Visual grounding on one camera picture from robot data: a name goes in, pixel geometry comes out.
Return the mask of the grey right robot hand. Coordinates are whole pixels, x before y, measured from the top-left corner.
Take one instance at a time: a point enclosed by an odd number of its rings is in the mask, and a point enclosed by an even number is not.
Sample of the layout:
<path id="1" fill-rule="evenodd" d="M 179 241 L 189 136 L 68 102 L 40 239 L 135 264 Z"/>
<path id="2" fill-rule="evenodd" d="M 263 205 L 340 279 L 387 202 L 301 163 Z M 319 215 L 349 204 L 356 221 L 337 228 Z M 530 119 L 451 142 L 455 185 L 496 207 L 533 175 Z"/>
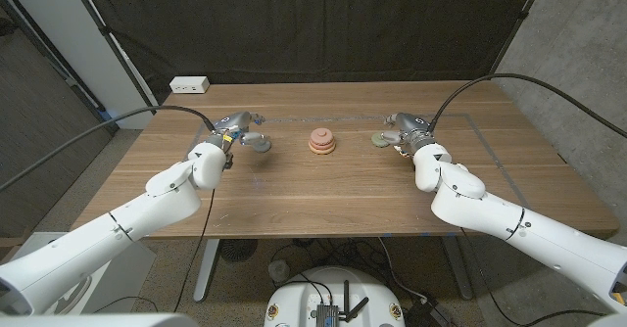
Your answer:
<path id="1" fill-rule="evenodd" d="M 383 131 L 381 138 L 403 155 L 411 157 L 420 148 L 435 143 L 429 131 L 429 122 L 421 117 L 397 113 L 386 117 L 384 124 L 389 127 L 398 127 L 397 130 Z"/>

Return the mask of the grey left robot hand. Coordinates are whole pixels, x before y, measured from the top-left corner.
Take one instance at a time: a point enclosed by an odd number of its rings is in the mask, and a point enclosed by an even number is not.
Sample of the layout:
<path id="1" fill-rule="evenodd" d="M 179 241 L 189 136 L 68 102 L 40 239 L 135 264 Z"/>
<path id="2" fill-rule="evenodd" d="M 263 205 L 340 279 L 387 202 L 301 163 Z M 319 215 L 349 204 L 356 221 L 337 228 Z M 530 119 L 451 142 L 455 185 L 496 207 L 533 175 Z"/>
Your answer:
<path id="1" fill-rule="evenodd" d="M 207 142 L 218 146 L 226 154 L 236 142 L 251 146 L 257 153 L 265 153 L 271 148 L 269 137 L 250 130 L 251 123 L 261 125 L 264 122 L 265 118 L 256 113 L 232 114 L 214 124 L 215 130 L 210 133 Z"/>

